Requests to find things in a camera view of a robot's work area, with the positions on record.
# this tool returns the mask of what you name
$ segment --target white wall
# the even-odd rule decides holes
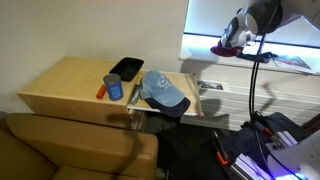
[[[248,86],[250,68],[179,61],[187,0],[0,0],[0,111],[30,112],[16,92],[64,56],[145,60]],[[318,77],[261,72],[258,85],[320,92]]]

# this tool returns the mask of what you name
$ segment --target black floor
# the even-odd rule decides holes
[[[146,133],[157,136],[159,141],[158,167],[169,169],[175,161],[198,152],[210,143],[213,128],[181,124],[180,119],[160,113],[147,114]],[[232,131],[215,129],[222,136]]]

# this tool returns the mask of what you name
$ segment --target radiator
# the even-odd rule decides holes
[[[200,89],[199,96],[204,117],[183,116],[181,123],[237,131],[250,120],[249,88],[230,86],[228,91]],[[256,88],[254,107],[263,116],[281,112],[301,126],[319,114],[320,98]]]

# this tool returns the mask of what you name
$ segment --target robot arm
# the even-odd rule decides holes
[[[257,36],[272,33],[300,17],[320,30],[320,1],[248,0],[211,51],[220,56],[234,56]]]

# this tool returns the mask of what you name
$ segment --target orange marker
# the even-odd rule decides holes
[[[106,93],[106,86],[105,85],[101,85],[96,97],[98,99],[102,99],[105,93]]]

